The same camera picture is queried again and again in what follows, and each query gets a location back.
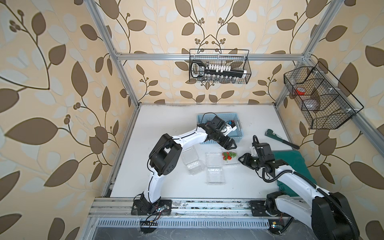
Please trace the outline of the packed strawberries cluster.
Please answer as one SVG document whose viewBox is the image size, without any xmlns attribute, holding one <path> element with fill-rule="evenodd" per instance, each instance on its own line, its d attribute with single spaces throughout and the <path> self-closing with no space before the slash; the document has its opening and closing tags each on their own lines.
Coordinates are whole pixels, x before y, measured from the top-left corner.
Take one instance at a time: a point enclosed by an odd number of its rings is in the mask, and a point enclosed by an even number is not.
<svg viewBox="0 0 384 240">
<path fill-rule="evenodd" d="M 235 152 L 222 152 L 222 157 L 224 161 L 231 161 L 237 157 L 237 153 Z"/>
</svg>

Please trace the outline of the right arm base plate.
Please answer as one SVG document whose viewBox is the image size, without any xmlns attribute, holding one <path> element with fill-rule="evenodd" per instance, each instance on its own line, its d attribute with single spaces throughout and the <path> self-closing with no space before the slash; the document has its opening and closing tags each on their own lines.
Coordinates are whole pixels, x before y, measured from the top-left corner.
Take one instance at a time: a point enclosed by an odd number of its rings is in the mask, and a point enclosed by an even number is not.
<svg viewBox="0 0 384 240">
<path fill-rule="evenodd" d="M 253 217 L 271 217 L 271 218 L 280 218 L 280 217 L 290 217 L 290 215 L 281 213 L 277 211 L 276 214 L 269 214 L 266 210 L 265 200 L 251 200 L 249 201 L 249 207 L 252 212 Z"/>
</svg>

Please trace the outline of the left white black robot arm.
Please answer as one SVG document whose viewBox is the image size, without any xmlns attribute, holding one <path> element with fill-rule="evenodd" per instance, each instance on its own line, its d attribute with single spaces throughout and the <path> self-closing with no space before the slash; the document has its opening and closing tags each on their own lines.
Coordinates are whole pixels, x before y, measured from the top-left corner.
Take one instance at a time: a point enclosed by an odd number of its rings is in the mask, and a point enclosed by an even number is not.
<svg viewBox="0 0 384 240">
<path fill-rule="evenodd" d="M 152 175 L 148 186 L 140 195 L 142 209 L 147 214 L 157 211 L 165 176 L 175 169 L 183 149 L 207 141 L 214 141 L 225 150 L 236 149 L 235 140 L 229 137 L 236 129 L 235 121 L 226 122 L 215 115 L 212 120 L 201 122 L 195 129 L 182 135 L 162 135 L 149 154 L 147 169 Z"/>
</svg>

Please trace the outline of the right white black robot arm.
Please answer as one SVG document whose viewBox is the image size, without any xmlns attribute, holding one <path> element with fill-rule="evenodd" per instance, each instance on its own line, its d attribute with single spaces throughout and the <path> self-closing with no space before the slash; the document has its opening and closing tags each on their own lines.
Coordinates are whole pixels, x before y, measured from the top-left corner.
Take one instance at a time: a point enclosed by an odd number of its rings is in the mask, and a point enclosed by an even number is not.
<svg viewBox="0 0 384 240">
<path fill-rule="evenodd" d="M 265 211 L 275 217 L 287 214 L 311 228 L 319 240 L 357 240 L 360 231 L 347 198 L 321 188 L 282 159 L 277 159 L 270 145 L 253 142 L 256 155 L 245 153 L 239 162 L 261 173 L 265 183 L 280 181 L 294 191 L 295 199 L 281 191 L 267 195 Z"/>
</svg>

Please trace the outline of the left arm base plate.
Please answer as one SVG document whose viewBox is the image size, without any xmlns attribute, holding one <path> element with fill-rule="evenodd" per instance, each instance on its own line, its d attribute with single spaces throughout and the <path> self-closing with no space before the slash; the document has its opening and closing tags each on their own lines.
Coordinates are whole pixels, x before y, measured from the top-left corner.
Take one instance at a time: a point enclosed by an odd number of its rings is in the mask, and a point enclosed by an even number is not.
<svg viewBox="0 0 384 240">
<path fill-rule="evenodd" d="M 149 216 L 161 213 L 162 216 L 169 216 L 172 211 L 172 203 L 172 200 L 158 200 L 154 204 L 150 204 L 146 199 L 134 200 L 131 215 Z"/>
</svg>

